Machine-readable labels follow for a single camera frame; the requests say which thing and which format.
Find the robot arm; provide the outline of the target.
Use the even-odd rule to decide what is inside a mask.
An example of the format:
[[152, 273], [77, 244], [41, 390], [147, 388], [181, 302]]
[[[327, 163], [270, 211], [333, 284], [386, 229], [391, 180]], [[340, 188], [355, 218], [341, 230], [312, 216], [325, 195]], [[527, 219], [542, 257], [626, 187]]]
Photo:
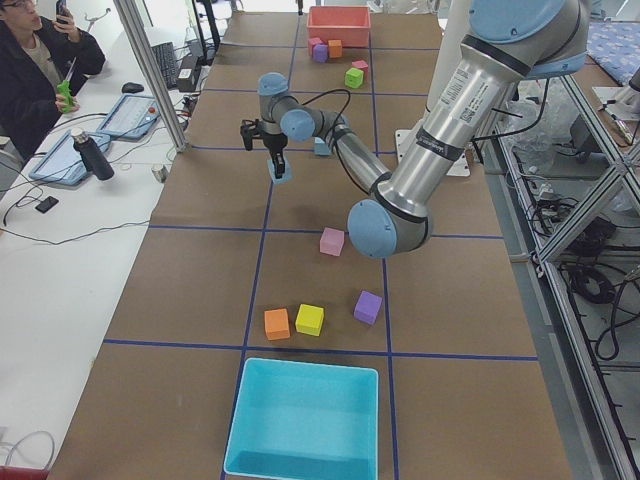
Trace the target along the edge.
[[342, 114], [300, 104], [276, 72], [259, 79], [260, 116], [242, 122], [244, 146], [252, 150], [254, 140], [262, 141], [270, 173], [280, 180], [287, 174], [289, 141], [324, 140], [368, 196], [349, 212], [353, 246], [376, 259], [415, 250], [431, 235], [429, 198], [505, 90], [583, 66], [590, 13], [588, 1], [467, 1], [461, 12], [450, 12], [449, 26], [462, 30], [460, 59], [395, 170], [364, 145]]

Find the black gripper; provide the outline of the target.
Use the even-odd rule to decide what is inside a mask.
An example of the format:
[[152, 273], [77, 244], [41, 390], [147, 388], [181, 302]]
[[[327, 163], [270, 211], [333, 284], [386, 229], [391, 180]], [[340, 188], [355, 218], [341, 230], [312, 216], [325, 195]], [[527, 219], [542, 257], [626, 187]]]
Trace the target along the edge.
[[255, 140], [260, 140], [264, 144], [270, 152], [270, 160], [276, 166], [276, 175], [280, 177], [284, 172], [286, 160], [282, 153], [288, 144], [286, 135], [284, 133], [270, 133], [266, 129], [266, 124], [259, 119], [243, 119], [240, 125], [240, 135], [247, 151], [253, 150]]

